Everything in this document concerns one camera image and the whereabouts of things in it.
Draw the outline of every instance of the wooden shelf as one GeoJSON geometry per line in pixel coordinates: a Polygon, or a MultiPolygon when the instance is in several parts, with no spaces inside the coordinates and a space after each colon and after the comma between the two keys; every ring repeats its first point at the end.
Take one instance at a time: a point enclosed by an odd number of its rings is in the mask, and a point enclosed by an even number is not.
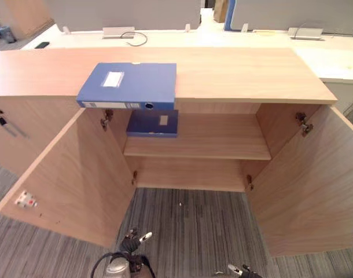
{"type": "Polygon", "coordinates": [[[239,161],[201,158],[138,158],[137,187],[244,192],[239,161]]]}
{"type": "Polygon", "coordinates": [[[126,156],[270,160],[255,115],[179,114],[177,138],[128,137],[126,156]]]}

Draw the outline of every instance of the striped carpet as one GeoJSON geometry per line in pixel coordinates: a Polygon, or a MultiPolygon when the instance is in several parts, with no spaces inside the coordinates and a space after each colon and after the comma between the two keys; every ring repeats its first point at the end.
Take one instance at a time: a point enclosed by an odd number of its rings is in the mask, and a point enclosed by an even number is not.
{"type": "MultiPolygon", "coordinates": [[[[16,180],[0,167],[0,200],[16,180]]],[[[157,277],[211,277],[227,272],[228,263],[245,263],[263,277],[353,275],[353,249],[271,259],[243,193],[137,189],[119,237],[135,226],[154,234],[139,252],[157,277]]],[[[0,278],[89,277],[107,251],[0,216],[0,278]]]]}

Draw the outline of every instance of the cabinet door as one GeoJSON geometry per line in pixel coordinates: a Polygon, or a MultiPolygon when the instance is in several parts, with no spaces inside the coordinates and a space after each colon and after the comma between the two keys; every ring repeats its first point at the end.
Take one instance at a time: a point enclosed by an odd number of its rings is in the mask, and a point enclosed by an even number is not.
{"type": "Polygon", "coordinates": [[[110,246],[134,194],[132,174],[100,109],[81,108],[0,202],[0,213],[110,246]],[[15,204],[23,191],[35,207],[15,204]]]}
{"type": "Polygon", "coordinates": [[[0,97],[0,165],[21,176],[79,108],[74,97],[0,97]]]}
{"type": "Polygon", "coordinates": [[[253,180],[249,201],[272,256],[353,246],[353,126],[322,106],[253,180]]]}

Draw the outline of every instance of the blue binder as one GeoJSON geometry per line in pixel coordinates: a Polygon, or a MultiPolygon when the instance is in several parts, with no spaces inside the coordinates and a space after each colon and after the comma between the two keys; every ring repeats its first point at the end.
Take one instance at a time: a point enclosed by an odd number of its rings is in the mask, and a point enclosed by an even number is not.
{"type": "Polygon", "coordinates": [[[81,88],[81,107],[174,109],[176,64],[99,63],[81,88]]]}
{"type": "Polygon", "coordinates": [[[176,137],[178,134],[177,110],[135,110],[130,116],[128,136],[176,137]]]}

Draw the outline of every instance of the gray partition panel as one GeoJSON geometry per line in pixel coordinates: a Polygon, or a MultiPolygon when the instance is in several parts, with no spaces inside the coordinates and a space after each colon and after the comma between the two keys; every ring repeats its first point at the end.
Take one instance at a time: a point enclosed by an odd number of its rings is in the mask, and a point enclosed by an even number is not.
{"type": "Polygon", "coordinates": [[[200,24],[200,0],[45,0],[62,30],[95,31],[134,26],[136,30],[182,30],[200,24]]]}
{"type": "Polygon", "coordinates": [[[236,0],[231,28],[288,30],[323,28],[325,33],[353,35],[353,0],[236,0]]]}

